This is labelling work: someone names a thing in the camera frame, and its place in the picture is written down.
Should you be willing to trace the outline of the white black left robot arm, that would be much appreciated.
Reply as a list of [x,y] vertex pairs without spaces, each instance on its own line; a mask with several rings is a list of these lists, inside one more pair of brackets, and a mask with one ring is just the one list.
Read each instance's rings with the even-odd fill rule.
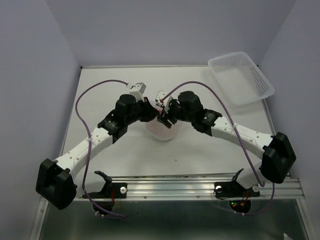
[[150,122],[158,115],[147,97],[136,100],[123,94],[115,108],[97,124],[89,136],[55,160],[45,159],[39,166],[35,190],[57,209],[65,209],[76,197],[78,185],[74,179],[87,163],[114,144],[128,126],[140,121]]

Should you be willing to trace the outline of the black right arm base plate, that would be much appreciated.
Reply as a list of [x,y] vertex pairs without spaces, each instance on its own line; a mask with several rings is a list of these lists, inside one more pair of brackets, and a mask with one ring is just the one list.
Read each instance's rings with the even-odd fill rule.
[[260,191],[254,191],[253,188],[245,189],[236,181],[220,181],[214,183],[214,195],[218,199],[259,197]]

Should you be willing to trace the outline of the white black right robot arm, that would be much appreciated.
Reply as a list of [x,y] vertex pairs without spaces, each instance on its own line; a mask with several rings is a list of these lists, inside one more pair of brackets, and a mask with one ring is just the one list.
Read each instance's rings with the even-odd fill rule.
[[271,135],[232,123],[221,113],[204,108],[192,91],[184,91],[173,99],[160,90],[155,102],[162,108],[157,121],[167,128],[178,121],[190,123],[196,131],[238,145],[261,160],[257,164],[251,163],[249,169],[240,169],[227,183],[227,188],[235,195],[242,195],[266,181],[282,184],[297,159],[284,133]]

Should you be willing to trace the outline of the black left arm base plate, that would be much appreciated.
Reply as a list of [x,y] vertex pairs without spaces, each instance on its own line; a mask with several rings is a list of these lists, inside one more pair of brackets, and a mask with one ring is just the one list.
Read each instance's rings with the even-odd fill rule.
[[90,192],[92,199],[126,199],[128,184],[126,182],[105,183],[98,192]]

